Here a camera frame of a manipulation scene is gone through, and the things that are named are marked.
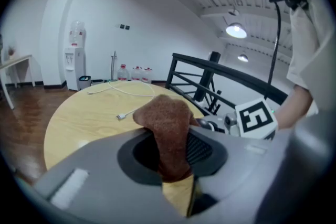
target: wooden floor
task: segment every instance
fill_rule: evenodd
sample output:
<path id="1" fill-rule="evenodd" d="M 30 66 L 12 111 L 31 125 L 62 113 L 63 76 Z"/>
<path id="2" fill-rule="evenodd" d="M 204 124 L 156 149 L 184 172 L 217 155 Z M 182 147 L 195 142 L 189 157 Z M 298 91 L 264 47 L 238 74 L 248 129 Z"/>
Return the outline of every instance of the wooden floor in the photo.
<path id="1" fill-rule="evenodd" d="M 8 88 L 15 107 L 0 101 L 0 150 L 16 174 L 33 184 L 45 171 L 43 144 L 50 118 L 74 91 L 43 86 Z"/>

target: black cable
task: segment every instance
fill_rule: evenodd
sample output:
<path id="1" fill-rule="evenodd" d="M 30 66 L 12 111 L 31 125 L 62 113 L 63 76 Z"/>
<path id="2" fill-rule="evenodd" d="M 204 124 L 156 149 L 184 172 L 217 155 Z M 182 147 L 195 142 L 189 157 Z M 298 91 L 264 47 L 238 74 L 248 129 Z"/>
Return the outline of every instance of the black cable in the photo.
<path id="1" fill-rule="evenodd" d="M 267 83 L 267 87 L 266 87 L 266 91 L 265 91 L 265 95 L 264 95 L 265 100 L 267 99 L 267 95 L 268 95 L 269 89 L 271 88 L 271 83 L 272 83 L 272 78 L 273 78 L 273 71 L 274 71 L 275 61 L 277 60 L 277 53 L 278 53 L 279 39 L 280 39 L 280 32 L 281 32 L 281 14 L 280 14 L 280 9 L 279 9 L 278 3 L 274 2 L 274 4 L 275 4 L 275 8 L 277 10 L 277 15 L 278 15 L 278 30 L 277 30 L 277 39 L 275 40 L 275 45 L 274 45 L 271 70 L 269 71 L 268 83 Z"/>

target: plastic jug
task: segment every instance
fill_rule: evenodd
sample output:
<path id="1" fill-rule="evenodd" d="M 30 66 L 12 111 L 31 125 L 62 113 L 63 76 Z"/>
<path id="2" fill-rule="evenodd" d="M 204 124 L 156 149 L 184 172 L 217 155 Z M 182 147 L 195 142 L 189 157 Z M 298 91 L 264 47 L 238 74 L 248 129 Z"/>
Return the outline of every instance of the plastic jug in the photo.
<path id="1" fill-rule="evenodd" d="M 131 79 L 132 80 L 141 80 L 141 77 L 142 77 L 142 68 L 141 67 L 136 67 L 136 68 L 133 67 Z"/>
<path id="2" fill-rule="evenodd" d="M 83 47 L 84 23 L 75 20 L 71 23 L 69 42 L 74 47 Z"/>
<path id="3" fill-rule="evenodd" d="M 126 69 L 126 65 L 121 65 L 120 66 L 120 68 L 118 70 L 118 73 L 117 73 L 117 78 L 120 81 L 128 81 L 129 73 Z"/>
<path id="4" fill-rule="evenodd" d="M 142 82 L 152 83 L 152 71 L 153 69 L 150 69 L 149 67 L 144 69 L 142 74 Z"/>

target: black railing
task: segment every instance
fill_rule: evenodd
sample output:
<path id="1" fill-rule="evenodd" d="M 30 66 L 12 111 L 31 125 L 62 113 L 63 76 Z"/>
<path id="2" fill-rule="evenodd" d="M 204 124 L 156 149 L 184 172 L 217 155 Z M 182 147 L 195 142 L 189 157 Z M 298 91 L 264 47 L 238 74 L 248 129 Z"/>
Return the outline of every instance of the black railing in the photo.
<path id="1" fill-rule="evenodd" d="M 223 98 L 220 94 L 221 91 L 217 91 L 217 93 L 215 93 L 215 87 L 213 84 L 213 80 L 211 80 L 211 85 L 213 88 L 213 91 L 210 90 L 208 87 L 204 86 L 201 84 L 201 81 L 203 79 L 203 77 L 205 76 L 203 74 L 202 75 L 198 75 L 198 74 L 192 74 L 192 73 L 185 73 L 185 72 L 177 72 L 175 71 L 176 68 L 176 64 L 177 62 L 184 62 L 187 63 L 189 65 L 193 65 L 196 67 L 199 67 L 205 71 L 208 72 L 204 72 L 204 74 L 206 73 L 206 75 L 213 75 L 213 74 L 218 74 L 220 76 L 226 77 L 228 79 L 234 80 L 260 94 L 265 94 L 265 91 L 267 89 L 267 83 L 257 79 L 253 76 L 250 76 L 246 73 L 240 72 L 238 70 L 229 68 L 229 67 L 225 67 L 222 66 L 216 62 L 211 62 L 211 61 L 207 61 L 207 60 L 203 60 L 203 59 L 199 59 L 199 58 L 195 58 L 195 57 L 191 57 L 191 56 L 187 56 L 187 55 L 181 55 L 181 54 L 173 54 L 173 60 L 172 60 L 172 64 L 169 70 L 169 74 L 168 74 L 168 78 L 167 78 L 167 82 L 166 82 L 166 88 L 167 89 L 172 89 L 173 91 L 175 91 L 176 93 L 182 95 L 183 97 L 185 97 L 186 99 L 188 99 L 190 102 L 192 102 L 204 115 L 210 115 L 212 114 L 210 111 L 212 111 L 212 109 L 215 109 L 214 112 L 216 113 L 219 109 L 219 107 L 216 107 L 216 102 L 221 101 L 224 104 L 228 105 L 231 108 L 235 108 L 235 104 L 233 104 L 232 102 L 226 100 L 225 98 Z M 202 77 L 200 83 L 196 83 L 192 80 L 190 80 L 189 78 L 186 78 L 185 76 L 197 76 L 197 77 Z M 184 80 L 187 83 L 172 83 L 173 77 L 176 76 L 182 80 Z M 189 93 L 192 92 L 184 92 L 182 91 L 180 88 L 178 88 L 177 86 L 195 86 L 197 88 L 198 91 L 201 91 L 205 94 L 208 94 L 210 97 L 212 97 L 212 102 L 210 104 L 209 102 L 209 108 L 203 108 L 200 105 L 198 105 L 194 98 L 191 97 L 190 95 L 188 95 Z M 274 102 L 276 102 L 277 104 L 281 105 L 284 100 L 287 98 L 287 94 L 285 94 L 284 92 L 280 91 L 279 89 L 275 88 L 274 86 L 271 86 L 268 89 L 268 98 L 273 100 Z"/>

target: trash bin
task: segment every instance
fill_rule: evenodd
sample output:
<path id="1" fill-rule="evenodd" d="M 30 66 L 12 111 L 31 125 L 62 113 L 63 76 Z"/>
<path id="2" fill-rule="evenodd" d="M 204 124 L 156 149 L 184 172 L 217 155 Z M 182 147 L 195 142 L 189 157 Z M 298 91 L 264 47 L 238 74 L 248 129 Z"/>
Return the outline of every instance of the trash bin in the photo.
<path id="1" fill-rule="evenodd" d="M 78 87 L 79 87 L 78 90 L 79 91 L 91 86 L 91 77 L 90 76 L 81 76 L 78 80 L 79 80 L 78 81 Z"/>
<path id="2" fill-rule="evenodd" d="M 92 86 L 97 85 L 97 84 L 101 84 L 101 83 L 104 83 L 103 79 L 93 79 L 92 80 Z"/>

